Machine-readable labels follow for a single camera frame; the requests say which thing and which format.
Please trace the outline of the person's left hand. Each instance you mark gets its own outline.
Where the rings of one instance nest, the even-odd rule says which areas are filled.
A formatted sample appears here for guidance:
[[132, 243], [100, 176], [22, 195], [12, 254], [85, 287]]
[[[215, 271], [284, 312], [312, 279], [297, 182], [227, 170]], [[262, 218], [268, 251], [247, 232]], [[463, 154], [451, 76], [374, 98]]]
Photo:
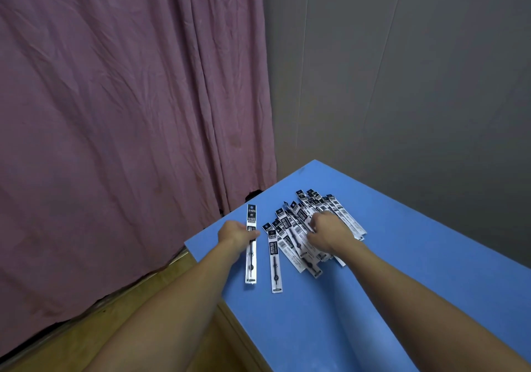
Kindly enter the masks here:
[[238, 221], [229, 220], [218, 231], [218, 245], [229, 256], [232, 263], [235, 263], [247, 250], [248, 243], [242, 243], [243, 226], [245, 225]]

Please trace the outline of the person's right hand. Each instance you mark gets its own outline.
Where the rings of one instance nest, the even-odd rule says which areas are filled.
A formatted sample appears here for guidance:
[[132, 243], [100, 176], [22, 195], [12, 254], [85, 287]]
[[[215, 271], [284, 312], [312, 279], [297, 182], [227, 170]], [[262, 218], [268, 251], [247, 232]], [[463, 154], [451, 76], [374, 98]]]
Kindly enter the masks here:
[[339, 257], [358, 243], [347, 225], [328, 211], [314, 213], [309, 224], [312, 229], [307, 234], [309, 243], [327, 254]]

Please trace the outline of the slim clear pen refill pack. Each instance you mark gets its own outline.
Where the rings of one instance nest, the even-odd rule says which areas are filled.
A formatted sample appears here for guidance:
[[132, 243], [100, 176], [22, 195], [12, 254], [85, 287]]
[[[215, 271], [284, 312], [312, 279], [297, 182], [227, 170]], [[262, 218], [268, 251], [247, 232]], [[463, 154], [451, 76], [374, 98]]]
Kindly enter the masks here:
[[273, 294], [279, 294], [283, 292], [283, 286], [277, 232], [271, 223], [266, 223], [262, 228], [268, 238], [271, 292]]
[[[248, 231], [255, 231], [256, 225], [256, 206], [247, 204], [246, 228]], [[245, 283], [256, 284], [256, 239], [251, 240], [247, 246]]]

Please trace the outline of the person's left forearm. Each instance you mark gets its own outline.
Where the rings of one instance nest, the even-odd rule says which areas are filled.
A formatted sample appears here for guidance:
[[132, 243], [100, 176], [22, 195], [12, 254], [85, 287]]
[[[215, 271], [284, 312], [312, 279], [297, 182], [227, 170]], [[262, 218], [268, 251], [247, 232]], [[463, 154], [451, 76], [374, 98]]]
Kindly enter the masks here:
[[219, 242], [137, 309], [83, 372], [184, 372], [247, 244]]

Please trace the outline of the person's right forearm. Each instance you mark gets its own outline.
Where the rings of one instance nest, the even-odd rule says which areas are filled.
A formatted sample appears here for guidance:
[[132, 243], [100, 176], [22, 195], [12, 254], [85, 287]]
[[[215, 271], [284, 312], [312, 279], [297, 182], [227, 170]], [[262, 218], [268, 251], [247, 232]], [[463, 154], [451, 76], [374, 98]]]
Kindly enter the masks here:
[[531, 364], [490, 331], [354, 239], [338, 247], [421, 372], [531, 372]]

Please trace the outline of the pile of pen refill packets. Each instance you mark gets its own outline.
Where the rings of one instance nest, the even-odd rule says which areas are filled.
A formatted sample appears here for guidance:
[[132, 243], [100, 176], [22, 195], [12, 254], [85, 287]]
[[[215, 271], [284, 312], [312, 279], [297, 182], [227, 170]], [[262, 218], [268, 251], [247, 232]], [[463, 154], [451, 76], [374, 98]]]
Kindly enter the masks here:
[[367, 231], [333, 194], [321, 195], [314, 189], [297, 190], [297, 200], [284, 202], [275, 210], [273, 222], [262, 228], [270, 239], [277, 239], [277, 246], [299, 273], [308, 271], [315, 279], [322, 275], [320, 263], [335, 259], [344, 267], [346, 264], [337, 256], [325, 253], [312, 245], [308, 233], [314, 232], [310, 222], [313, 214], [329, 211], [348, 227], [355, 239], [363, 241]]

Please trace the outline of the pink fabric curtain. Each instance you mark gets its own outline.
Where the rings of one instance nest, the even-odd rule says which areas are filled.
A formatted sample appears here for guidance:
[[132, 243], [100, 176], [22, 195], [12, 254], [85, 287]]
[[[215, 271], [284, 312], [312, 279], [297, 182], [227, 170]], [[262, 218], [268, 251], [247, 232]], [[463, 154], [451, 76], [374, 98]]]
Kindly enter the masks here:
[[0, 0], [0, 362], [276, 183], [263, 0]]

